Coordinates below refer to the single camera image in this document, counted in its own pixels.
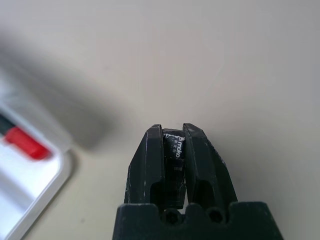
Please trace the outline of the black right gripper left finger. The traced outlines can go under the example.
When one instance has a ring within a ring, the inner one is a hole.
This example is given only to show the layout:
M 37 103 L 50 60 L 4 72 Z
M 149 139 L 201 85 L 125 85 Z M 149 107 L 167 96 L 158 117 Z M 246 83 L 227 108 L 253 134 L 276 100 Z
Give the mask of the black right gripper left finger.
M 164 143 L 160 124 L 145 132 L 129 164 L 124 203 L 164 203 Z

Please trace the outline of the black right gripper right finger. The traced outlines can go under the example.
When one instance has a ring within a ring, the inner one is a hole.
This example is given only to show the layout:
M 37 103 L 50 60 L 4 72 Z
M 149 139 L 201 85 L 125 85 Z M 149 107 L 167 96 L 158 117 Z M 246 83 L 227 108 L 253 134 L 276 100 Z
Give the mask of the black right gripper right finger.
M 188 201 L 203 208 L 228 208 L 238 199 L 225 162 L 202 129 L 191 123 L 184 123 L 182 129 Z

